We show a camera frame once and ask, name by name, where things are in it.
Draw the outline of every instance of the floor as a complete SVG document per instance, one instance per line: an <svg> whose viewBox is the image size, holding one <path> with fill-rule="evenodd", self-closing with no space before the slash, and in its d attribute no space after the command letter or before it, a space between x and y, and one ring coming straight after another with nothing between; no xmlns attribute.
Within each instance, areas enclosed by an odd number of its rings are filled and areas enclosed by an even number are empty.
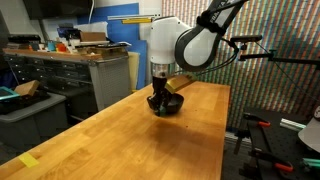
<svg viewBox="0 0 320 180"><path fill-rule="evenodd" d="M238 155L233 154L235 140L226 138L224 147L224 156L222 164L222 180L244 180L245 178L239 175L239 168L244 162L249 161L248 151L250 144L242 143ZM8 147L0 142L0 165L18 156L18 152L14 148Z"/></svg>

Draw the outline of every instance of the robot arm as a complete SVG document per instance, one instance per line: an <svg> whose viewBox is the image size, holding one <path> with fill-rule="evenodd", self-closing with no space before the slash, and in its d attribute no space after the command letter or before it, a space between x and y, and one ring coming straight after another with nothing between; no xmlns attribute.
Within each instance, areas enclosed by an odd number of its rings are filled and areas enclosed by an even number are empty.
<svg viewBox="0 0 320 180"><path fill-rule="evenodd" d="M175 63L190 72L207 68L214 60L222 36L246 1L213 0L193 28L173 16L153 21L150 61L154 92L147 101L156 115L167 113L168 105L175 99L175 94L165 88L167 78L174 74Z"/></svg>

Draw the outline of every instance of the wall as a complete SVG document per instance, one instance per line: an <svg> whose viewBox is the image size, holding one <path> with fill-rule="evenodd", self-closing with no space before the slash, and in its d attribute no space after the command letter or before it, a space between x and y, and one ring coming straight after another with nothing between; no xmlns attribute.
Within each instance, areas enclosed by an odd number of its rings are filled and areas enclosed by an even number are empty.
<svg viewBox="0 0 320 180"><path fill-rule="evenodd" d="M1 0L0 9L6 21L10 34L39 34L43 35L38 20L30 20L23 0ZM44 26L50 39L58 36L58 24L64 22L76 23L76 18L44 20Z"/></svg>
<svg viewBox="0 0 320 180"><path fill-rule="evenodd" d="M163 16L175 15L193 26L194 16L200 15L208 3L208 0L189 0L187 3L184 0L163 0ZM248 1L230 24L224 38L261 34L260 43L266 49L276 49L276 57L318 59L319 6L319 0ZM220 43L210 67L221 64L232 53L225 43ZM245 54L254 53L264 52L249 43ZM245 107L310 115L320 103L320 71L311 65L274 63L267 59L235 61L225 68L199 76L199 80L231 86L228 126L232 128L239 126Z"/></svg>
<svg viewBox="0 0 320 180"><path fill-rule="evenodd" d="M149 14L160 14L162 15L162 0L98 0L96 2L96 7L104 7L104 6L114 6L121 4L129 4L129 3L139 3L139 11L140 15L149 15ZM150 27L151 24L140 24L140 39L146 40L149 44L150 38ZM149 53L147 55L148 64L147 64L147 76L146 82L147 84L151 83L151 71L150 71L150 62L149 62Z"/></svg>

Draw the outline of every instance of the wooden table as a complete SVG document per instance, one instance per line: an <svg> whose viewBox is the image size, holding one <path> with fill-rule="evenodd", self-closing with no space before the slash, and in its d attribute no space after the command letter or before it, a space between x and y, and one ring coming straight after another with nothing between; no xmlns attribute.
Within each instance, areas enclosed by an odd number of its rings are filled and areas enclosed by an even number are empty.
<svg viewBox="0 0 320 180"><path fill-rule="evenodd" d="M40 57L48 57L48 58L66 58L71 60L100 60L102 56L100 54L95 55L81 55L81 54L70 54L63 52L39 52L39 51L31 51L25 49L7 49L4 48L3 52L6 54L19 54L21 56L40 56Z"/></svg>
<svg viewBox="0 0 320 180"><path fill-rule="evenodd" d="M157 117L148 86L15 158L0 179L220 179L230 87L195 82L178 114Z"/></svg>

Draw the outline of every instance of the black bowl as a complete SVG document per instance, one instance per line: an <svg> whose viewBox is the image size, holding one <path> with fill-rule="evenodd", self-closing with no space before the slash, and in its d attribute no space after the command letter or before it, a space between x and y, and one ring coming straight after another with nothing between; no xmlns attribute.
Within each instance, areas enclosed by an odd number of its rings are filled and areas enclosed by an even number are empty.
<svg viewBox="0 0 320 180"><path fill-rule="evenodd" d="M171 101L168 104L167 107L167 114L174 114L177 113L183 104L184 98L180 94L173 94Z"/></svg>

